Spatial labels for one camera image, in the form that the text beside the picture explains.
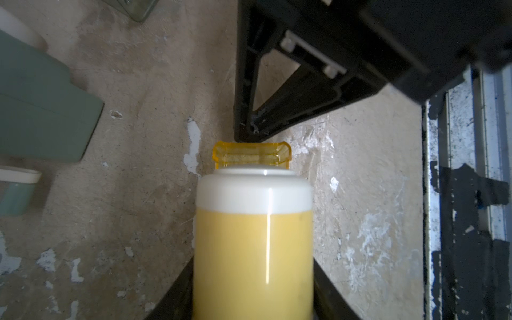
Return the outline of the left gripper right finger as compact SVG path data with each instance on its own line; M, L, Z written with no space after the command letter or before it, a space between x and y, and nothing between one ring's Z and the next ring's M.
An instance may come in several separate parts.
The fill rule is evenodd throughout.
M313 319L360 320L315 259L313 273Z

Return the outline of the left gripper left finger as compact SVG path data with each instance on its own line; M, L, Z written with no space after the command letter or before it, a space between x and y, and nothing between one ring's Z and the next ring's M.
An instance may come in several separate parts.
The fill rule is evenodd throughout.
M192 300L193 258L145 320L191 320Z

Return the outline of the clear grey tray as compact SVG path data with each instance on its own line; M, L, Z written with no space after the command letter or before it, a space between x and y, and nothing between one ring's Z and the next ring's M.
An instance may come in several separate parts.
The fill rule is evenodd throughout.
M159 0L103 0L103 2L128 16L131 20L143 23Z

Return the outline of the clear yellow tray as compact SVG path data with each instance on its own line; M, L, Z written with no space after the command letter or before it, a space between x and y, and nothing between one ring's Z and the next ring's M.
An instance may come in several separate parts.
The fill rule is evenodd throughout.
M289 169L292 148L281 143L228 143L218 141L212 150L215 168L235 165L270 165Z

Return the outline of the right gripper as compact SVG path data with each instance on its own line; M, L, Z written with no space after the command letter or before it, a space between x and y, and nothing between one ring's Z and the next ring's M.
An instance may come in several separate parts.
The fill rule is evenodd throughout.
M298 68L254 106L262 58ZM392 84L418 103L511 62L510 1L240 1L234 138L261 143Z

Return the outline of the yellow pencil sharpener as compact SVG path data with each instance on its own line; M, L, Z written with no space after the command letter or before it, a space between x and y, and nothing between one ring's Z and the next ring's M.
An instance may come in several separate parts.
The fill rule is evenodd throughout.
M194 319L313 317L313 189L294 171L202 177L194 242Z

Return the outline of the green sharpener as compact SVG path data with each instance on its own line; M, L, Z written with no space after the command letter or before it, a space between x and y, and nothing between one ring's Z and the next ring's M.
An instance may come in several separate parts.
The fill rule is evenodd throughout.
M78 162L103 106L72 84L40 34L1 10L1 154Z

